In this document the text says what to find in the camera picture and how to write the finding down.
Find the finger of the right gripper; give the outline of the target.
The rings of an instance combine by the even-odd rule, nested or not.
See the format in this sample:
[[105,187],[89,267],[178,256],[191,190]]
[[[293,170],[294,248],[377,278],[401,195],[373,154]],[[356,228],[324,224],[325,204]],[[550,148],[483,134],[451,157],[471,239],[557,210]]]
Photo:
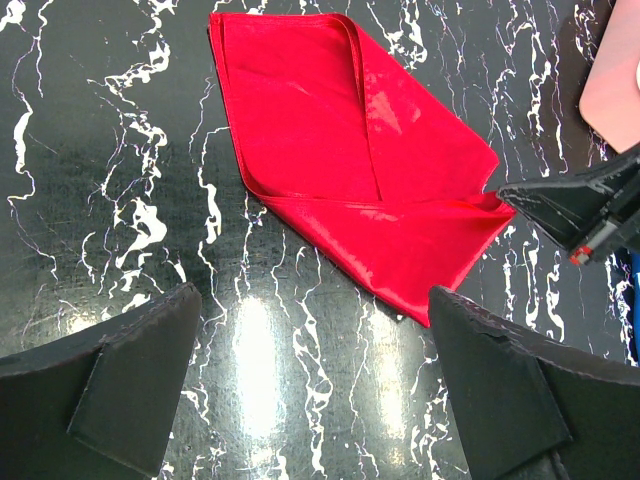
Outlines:
[[575,175],[504,185],[503,202],[541,229],[576,265],[639,251],[639,147]]

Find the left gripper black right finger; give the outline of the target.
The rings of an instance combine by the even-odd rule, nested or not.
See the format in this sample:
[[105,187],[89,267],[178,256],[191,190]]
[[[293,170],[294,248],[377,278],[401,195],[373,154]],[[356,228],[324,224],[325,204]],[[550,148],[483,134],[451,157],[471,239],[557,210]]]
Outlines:
[[636,479],[639,370],[564,345],[445,288],[429,317],[475,479]]

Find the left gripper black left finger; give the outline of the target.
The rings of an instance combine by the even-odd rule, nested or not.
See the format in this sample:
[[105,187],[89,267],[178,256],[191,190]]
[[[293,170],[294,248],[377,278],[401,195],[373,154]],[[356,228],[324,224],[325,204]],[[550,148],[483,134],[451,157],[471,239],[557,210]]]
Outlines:
[[163,466],[202,298],[183,283],[1,360],[4,479],[151,479]]

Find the red cloth napkin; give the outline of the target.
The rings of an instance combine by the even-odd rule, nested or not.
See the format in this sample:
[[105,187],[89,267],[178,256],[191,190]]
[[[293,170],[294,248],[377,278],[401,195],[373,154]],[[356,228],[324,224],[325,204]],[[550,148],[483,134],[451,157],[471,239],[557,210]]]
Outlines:
[[496,153],[345,15],[214,13],[209,36],[246,187],[427,324],[513,218]]

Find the pink divided organizer tray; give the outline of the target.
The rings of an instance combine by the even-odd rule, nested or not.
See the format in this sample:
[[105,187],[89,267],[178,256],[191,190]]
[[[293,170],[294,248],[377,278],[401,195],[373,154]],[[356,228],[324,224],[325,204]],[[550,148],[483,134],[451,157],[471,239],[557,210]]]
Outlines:
[[579,101],[582,118],[616,152],[639,143],[639,2],[619,0]]

